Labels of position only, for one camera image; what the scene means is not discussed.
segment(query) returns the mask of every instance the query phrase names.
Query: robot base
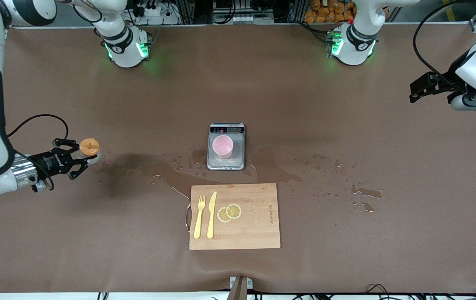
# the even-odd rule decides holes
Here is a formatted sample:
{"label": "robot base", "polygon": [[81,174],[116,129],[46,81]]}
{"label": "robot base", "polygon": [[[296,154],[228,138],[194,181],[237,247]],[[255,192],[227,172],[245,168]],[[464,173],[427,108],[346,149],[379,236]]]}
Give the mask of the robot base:
{"label": "robot base", "polygon": [[149,61],[150,57],[152,36],[136,26],[129,26],[129,29],[133,31],[133,41],[125,48],[123,53],[116,53],[113,48],[109,49],[105,44],[110,61],[114,61],[122,68],[135,67],[142,61]]}
{"label": "robot base", "polygon": [[361,44],[363,47],[365,45],[366,49],[357,50],[353,44],[348,42],[347,29],[349,26],[349,24],[345,23],[333,29],[333,31],[328,32],[326,35],[327,53],[329,57],[337,58],[346,65],[357,66],[366,61],[372,54],[375,41],[369,47],[367,44]]}

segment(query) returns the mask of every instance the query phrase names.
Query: knife blade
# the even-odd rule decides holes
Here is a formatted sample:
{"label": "knife blade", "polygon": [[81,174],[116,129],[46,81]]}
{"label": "knife blade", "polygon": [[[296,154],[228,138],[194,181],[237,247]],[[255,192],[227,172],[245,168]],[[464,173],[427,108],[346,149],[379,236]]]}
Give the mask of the knife blade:
{"label": "knife blade", "polygon": [[206,231],[206,237],[208,237],[209,239],[212,239],[214,237],[214,208],[216,196],[217,192],[214,192],[208,204],[208,210],[210,211],[210,219],[208,220],[208,230]]}

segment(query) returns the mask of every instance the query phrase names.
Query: scale platform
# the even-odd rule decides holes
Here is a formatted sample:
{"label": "scale platform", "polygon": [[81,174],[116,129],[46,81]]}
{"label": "scale platform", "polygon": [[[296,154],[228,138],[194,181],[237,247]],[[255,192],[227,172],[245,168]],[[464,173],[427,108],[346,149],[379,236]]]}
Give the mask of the scale platform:
{"label": "scale platform", "polygon": [[[223,159],[212,147],[214,139],[226,135],[233,140],[233,151]],[[210,170],[241,170],[246,165],[246,126],[243,123],[212,123],[208,134],[206,167]]]}

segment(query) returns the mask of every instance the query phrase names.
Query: brown tabletop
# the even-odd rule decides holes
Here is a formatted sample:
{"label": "brown tabletop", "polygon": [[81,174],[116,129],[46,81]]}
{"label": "brown tabletop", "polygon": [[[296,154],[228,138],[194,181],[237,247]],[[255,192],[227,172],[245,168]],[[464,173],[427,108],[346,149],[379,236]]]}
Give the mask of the brown tabletop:
{"label": "brown tabletop", "polygon": [[[131,70],[91,30],[11,30],[7,128],[57,114],[103,157],[53,192],[0,197],[0,292],[213,290],[231,275],[264,292],[476,292],[476,112],[409,103],[427,72],[414,30],[385,26],[349,67],[297,26],[162,28]],[[475,38],[429,25],[419,45],[445,71]],[[203,166],[211,122],[246,124],[244,171]],[[36,154],[62,135],[44,118],[11,140]],[[280,249],[188,250],[172,187],[227,182],[278,184]]]}

